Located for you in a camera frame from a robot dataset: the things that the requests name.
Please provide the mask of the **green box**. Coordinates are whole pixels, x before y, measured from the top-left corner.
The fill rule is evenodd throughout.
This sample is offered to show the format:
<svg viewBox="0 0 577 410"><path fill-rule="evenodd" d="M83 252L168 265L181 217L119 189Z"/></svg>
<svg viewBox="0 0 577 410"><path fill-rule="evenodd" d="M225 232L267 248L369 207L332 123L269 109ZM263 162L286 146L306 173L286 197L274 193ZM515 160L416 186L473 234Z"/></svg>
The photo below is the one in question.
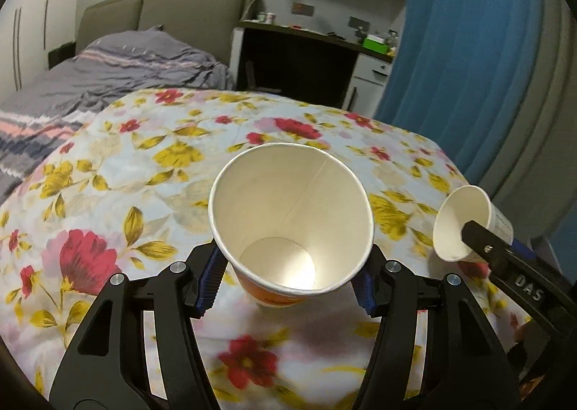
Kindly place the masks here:
<svg viewBox="0 0 577 410"><path fill-rule="evenodd" d="M363 40L362 46L366 49L375 51L380 54L388 53L388 44L381 36L368 35Z"/></svg>

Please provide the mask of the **white drawer cabinet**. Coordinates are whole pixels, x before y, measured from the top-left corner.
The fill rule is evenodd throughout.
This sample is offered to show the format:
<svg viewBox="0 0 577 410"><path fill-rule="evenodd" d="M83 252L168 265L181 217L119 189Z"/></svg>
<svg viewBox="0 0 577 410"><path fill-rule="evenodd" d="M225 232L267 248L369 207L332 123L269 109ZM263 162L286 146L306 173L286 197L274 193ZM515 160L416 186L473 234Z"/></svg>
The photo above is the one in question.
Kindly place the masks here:
<svg viewBox="0 0 577 410"><path fill-rule="evenodd" d="M342 109L363 117L375 116L391 69L391 63L360 54L348 84Z"/></svg>

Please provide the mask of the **floral bed sheet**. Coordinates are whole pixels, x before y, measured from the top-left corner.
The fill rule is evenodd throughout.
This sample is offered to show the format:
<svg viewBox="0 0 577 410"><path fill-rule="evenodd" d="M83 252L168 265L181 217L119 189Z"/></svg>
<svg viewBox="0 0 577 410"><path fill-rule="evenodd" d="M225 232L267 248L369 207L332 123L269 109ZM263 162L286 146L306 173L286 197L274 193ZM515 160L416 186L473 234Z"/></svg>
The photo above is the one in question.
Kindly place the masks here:
<svg viewBox="0 0 577 410"><path fill-rule="evenodd" d="M40 394L110 275L155 275L208 241L216 174L270 142L337 157L369 194L382 251L419 275L450 270L433 253L432 227L464 177L433 141L283 97L132 92L69 132L1 207L1 336ZM378 327L348 287L276 310L227 271L195 334L225 409L347 409Z"/></svg>

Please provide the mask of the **white cup on desk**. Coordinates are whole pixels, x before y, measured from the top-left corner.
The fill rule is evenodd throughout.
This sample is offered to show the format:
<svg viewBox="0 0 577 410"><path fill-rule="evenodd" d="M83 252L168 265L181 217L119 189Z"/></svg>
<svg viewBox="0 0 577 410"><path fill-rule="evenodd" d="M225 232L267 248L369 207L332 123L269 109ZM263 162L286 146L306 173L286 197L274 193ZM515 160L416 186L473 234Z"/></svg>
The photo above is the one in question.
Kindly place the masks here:
<svg viewBox="0 0 577 410"><path fill-rule="evenodd" d="M265 16L265 23L266 24L274 24L276 19L276 15L274 13L267 13Z"/></svg>

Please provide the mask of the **blue and grey curtain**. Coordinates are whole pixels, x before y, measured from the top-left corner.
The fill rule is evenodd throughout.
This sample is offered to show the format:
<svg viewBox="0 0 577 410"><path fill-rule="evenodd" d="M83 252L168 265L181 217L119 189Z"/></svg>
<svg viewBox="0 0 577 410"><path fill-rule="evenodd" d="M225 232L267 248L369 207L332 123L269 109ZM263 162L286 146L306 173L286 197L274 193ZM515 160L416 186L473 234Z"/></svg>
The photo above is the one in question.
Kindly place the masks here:
<svg viewBox="0 0 577 410"><path fill-rule="evenodd" d="M378 119L436 142L520 239L576 240L576 16L566 0L406 0Z"/></svg>

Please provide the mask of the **white wardrobe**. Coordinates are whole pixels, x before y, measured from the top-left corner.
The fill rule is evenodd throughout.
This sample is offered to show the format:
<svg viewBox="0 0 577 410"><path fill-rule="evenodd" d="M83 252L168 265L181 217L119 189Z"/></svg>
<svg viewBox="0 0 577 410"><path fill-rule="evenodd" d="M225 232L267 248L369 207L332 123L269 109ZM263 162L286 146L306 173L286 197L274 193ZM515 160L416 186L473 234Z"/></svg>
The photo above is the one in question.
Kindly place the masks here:
<svg viewBox="0 0 577 410"><path fill-rule="evenodd" d="M6 0L1 8L1 97L48 70L48 53L75 38L77 0Z"/></svg>

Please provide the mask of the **orange white paper cup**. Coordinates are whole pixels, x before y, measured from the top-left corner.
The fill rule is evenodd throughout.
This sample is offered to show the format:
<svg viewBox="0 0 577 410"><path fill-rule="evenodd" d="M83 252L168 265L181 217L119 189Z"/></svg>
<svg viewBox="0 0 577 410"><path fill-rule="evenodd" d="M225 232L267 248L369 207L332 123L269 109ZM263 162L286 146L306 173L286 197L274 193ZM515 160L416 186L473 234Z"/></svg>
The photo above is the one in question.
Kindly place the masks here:
<svg viewBox="0 0 577 410"><path fill-rule="evenodd" d="M358 176L302 144L266 143L233 157L215 177L207 213L239 284L268 308L340 289L374 244L374 216Z"/></svg>

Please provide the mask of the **dark desk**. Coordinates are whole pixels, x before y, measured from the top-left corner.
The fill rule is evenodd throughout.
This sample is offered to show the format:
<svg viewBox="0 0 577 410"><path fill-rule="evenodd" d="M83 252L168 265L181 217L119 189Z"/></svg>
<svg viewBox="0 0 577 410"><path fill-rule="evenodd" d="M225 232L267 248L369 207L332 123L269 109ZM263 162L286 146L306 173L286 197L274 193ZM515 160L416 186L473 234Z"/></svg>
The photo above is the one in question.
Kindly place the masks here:
<svg viewBox="0 0 577 410"><path fill-rule="evenodd" d="M382 92L393 59L335 36L254 21L234 29L230 57L236 89L351 110L367 84Z"/></svg>

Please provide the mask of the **grey padded headboard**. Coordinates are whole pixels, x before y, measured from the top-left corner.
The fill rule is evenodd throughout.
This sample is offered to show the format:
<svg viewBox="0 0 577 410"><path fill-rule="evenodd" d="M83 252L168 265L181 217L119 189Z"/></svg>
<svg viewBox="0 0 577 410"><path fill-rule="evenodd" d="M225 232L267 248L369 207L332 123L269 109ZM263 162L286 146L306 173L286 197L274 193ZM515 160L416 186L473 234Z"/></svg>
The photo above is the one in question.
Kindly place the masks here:
<svg viewBox="0 0 577 410"><path fill-rule="evenodd" d="M102 36L160 26L174 39L229 64L233 30L254 6L255 0L104 0L84 10L76 50Z"/></svg>

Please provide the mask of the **grey striped blanket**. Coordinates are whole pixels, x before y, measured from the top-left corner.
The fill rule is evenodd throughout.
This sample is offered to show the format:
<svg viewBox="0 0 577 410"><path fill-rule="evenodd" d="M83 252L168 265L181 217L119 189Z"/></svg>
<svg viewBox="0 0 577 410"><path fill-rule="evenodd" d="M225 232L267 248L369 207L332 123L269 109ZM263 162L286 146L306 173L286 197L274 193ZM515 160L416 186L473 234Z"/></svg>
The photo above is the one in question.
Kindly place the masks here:
<svg viewBox="0 0 577 410"><path fill-rule="evenodd" d="M229 68L158 28L102 36L1 101L1 197L7 199L85 123L150 87L229 90Z"/></svg>

